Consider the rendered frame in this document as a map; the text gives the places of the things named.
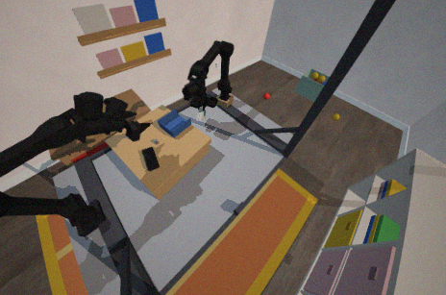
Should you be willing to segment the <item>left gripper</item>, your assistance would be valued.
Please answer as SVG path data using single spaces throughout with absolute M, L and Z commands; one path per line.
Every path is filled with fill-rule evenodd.
M 135 116 L 136 112 L 125 111 L 125 113 L 123 115 L 126 116 L 125 119 L 127 119 L 127 118 Z M 111 120 L 111 119 L 108 119 L 108 116 L 104 115 L 104 114 L 102 114 L 101 118 L 103 119 L 104 126 L 105 126 L 105 131 L 103 132 L 103 134 L 110 135 L 111 132 L 115 132 L 115 131 L 122 133 L 123 129 L 127 129 L 126 136 L 131 141 L 138 141 L 140 138 L 140 134 L 151 125 L 151 123 L 138 123 L 137 121 L 136 122 L 135 121 L 128 122 L 127 120 L 124 120 L 124 121 Z

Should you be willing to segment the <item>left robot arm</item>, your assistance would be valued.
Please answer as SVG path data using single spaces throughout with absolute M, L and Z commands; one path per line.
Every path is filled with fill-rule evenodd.
M 88 91 L 74 95 L 74 109 L 51 117 L 32 135 L 0 152 L 0 178 L 46 150 L 60 148 L 75 139 L 86 143 L 86 136 L 102 134 L 105 131 L 101 118 L 103 103 L 108 109 L 103 114 L 108 119 L 125 120 L 122 115 L 128 104 L 120 99 L 104 99 L 103 95 Z M 88 207 L 80 194 L 70 193 L 63 199 L 45 199 L 12 197 L 0 191 L 0 217 L 50 214 L 67 218 L 72 227 L 81 225 L 81 228 L 98 218 L 96 209 Z

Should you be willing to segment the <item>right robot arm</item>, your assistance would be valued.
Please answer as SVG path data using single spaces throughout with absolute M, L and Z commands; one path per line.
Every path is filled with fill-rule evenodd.
M 218 90 L 221 90 L 221 95 L 219 96 L 219 98 L 227 101 L 231 97 L 229 93 L 232 93 L 232 88 L 228 77 L 230 56 L 233 54 L 234 49 L 235 48 L 232 43 L 223 40 L 216 40 L 210 50 L 206 53 L 206 55 L 190 67 L 191 70 L 189 70 L 189 74 L 187 77 L 189 83 L 185 85 L 182 93 L 186 98 L 191 98 L 189 101 L 191 107 L 198 109 L 203 106 L 203 96 L 201 94 L 196 95 L 196 93 L 198 91 L 205 90 L 205 80 L 208 78 L 207 74 L 209 72 L 209 67 L 218 54 L 221 57 L 221 79 L 217 83 Z M 191 77 L 191 75 L 197 77 L 197 79 Z M 229 90 L 229 92 L 227 90 Z

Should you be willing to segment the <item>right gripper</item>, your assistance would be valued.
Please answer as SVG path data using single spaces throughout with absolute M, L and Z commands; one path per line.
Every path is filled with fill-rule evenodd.
M 206 94 L 206 89 L 207 88 L 205 88 L 205 90 L 203 90 L 203 91 L 198 91 L 197 93 L 196 93 L 196 95 L 199 95 L 199 94 L 201 94 L 202 96 L 203 96 L 203 99 L 204 99 L 204 104 L 203 104 L 203 111 L 205 110 L 205 107 L 207 107 L 207 106 L 209 106 L 209 107 L 211 107 L 211 108 L 214 108 L 215 106 L 216 106 L 216 104 L 217 104 L 217 102 L 218 102 L 218 99 L 217 98 L 214 98 L 214 97 L 211 97 L 211 98 L 209 98 L 209 97 L 206 97 L 207 96 L 207 94 Z M 208 98 L 208 99 L 207 99 Z M 189 101 L 189 99 L 188 98 L 186 98 L 185 96 L 184 96 L 184 100 L 187 100 L 187 101 Z M 209 101 L 209 102 L 208 102 Z

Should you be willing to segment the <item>blue open tray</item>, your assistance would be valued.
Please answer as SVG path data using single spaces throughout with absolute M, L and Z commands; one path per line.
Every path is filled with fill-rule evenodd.
M 177 109 L 175 109 L 170 113 L 168 113 L 167 115 L 165 115 L 164 117 L 162 117 L 161 119 L 159 119 L 158 123 L 160 127 L 163 130 L 165 130 L 168 134 L 170 134 L 172 137 L 176 137 L 178 134 L 180 134 L 187 127 L 190 126 L 190 119 L 185 120 L 178 114 Z

